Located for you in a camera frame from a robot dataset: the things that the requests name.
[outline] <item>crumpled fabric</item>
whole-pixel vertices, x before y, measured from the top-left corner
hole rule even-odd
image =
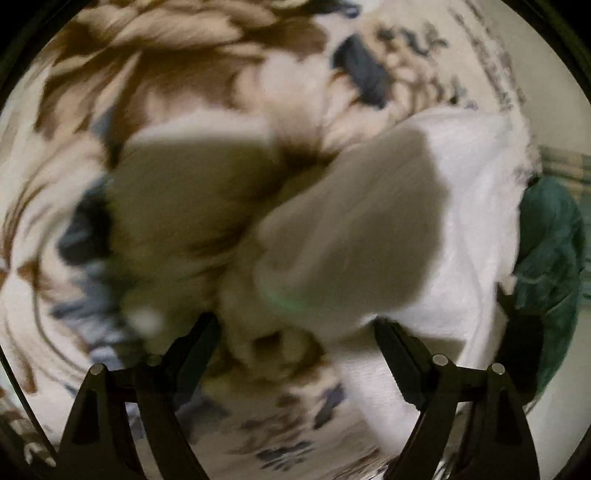
[[[537,388],[542,391],[562,364],[577,325],[584,224],[575,201],[552,177],[542,177],[528,188],[519,209],[515,308],[541,316]]]
[[[369,325],[386,315],[432,353],[466,367],[490,363],[505,326],[496,283],[517,256],[524,188],[510,133],[502,115],[433,109],[343,152],[263,218],[258,259],[247,251],[252,280],[220,287],[221,310],[227,301],[249,308],[225,309],[224,323],[253,331],[279,319],[313,333],[382,450],[400,454],[418,411]],[[242,261],[238,249],[233,264]]]

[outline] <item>white towel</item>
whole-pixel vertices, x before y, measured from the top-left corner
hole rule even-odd
[[[509,139],[501,115],[427,111],[342,153],[256,232],[258,298],[320,340],[388,453],[418,412],[369,322],[387,315],[463,366],[492,360],[504,328],[495,285],[518,244]]]

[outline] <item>green cloth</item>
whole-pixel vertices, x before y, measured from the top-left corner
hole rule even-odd
[[[537,373],[542,391],[562,364],[577,324],[585,235],[580,210],[552,177],[525,191],[520,205],[515,308],[540,316],[543,344]]]

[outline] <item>floral blanket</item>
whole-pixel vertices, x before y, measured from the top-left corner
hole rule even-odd
[[[72,266],[57,248],[134,134],[225,109],[265,116],[294,165],[326,164],[435,105],[506,112],[527,145],[521,102],[509,57],[471,0],[92,2],[40,53],[0,118],[0,343],[50,440],[59,443],[91,364],[117,368],[145,353],[112,307],[117,295],[80,303],[100,288],[96,265]],[[0,415],[42,452],[0,385]],[[211,478],[238,469],[374,478],[389,460],[321,353],[281,382],[213,369],[178,416]],[[158,478],[137,421],[134,432]]]

